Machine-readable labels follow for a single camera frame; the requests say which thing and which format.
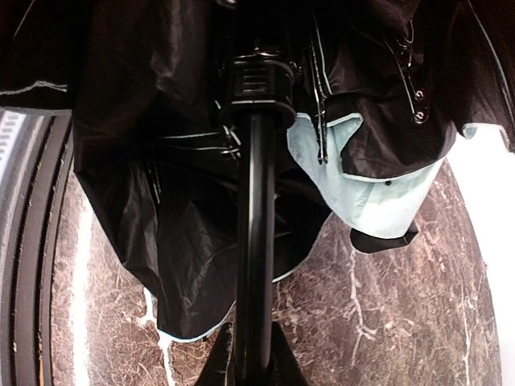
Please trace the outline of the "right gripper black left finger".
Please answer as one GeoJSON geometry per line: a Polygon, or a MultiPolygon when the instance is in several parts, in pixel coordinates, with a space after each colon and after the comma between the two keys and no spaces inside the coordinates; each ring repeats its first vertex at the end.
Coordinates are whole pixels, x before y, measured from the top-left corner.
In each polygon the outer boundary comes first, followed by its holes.
{"type": "Polygon", "coordinates": [[[233,386],[233,323],[224,323],[195,386],[233,386]]]}

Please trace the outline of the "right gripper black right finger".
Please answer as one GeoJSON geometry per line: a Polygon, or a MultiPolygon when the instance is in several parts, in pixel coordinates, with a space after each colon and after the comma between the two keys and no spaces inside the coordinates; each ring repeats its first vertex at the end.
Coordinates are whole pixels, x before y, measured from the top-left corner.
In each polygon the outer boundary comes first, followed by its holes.
{"type": "Polygon", "coordinates": [[[269,385],[308,386],[308,382],[278,322],[272,323],[270,360],[269,385]]]}

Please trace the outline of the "mint green folding umbrella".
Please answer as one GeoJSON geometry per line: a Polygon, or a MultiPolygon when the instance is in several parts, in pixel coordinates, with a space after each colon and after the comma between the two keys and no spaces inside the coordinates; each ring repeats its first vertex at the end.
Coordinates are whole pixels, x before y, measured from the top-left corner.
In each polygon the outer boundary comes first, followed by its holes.
{"type": "Polygon", "coordinates": [[[457,136],[514,147],[511,1],[4,1],[1,107],[68,116],[120,262],[195,341],[233,323],[268,385],[272,284],[338,216],[408,245],[457,136]]]}

